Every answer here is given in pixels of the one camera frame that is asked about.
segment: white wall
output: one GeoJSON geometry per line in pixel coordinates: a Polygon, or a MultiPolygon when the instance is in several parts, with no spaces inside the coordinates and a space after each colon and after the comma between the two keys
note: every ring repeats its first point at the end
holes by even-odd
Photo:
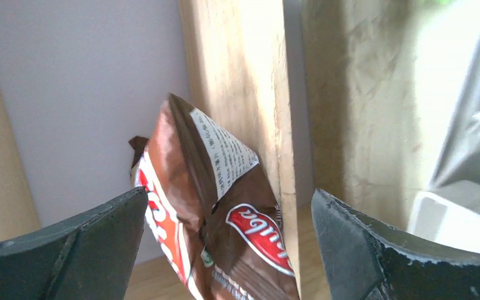
{"type": "MultiPolygon", "coordinates": [[[[0,88],[42,226],[108,201],[128,140],[189,96],[178,2],[0,1],[0,88]]],[[[137,262],[160,254],[146,228],[137,262]]]]}

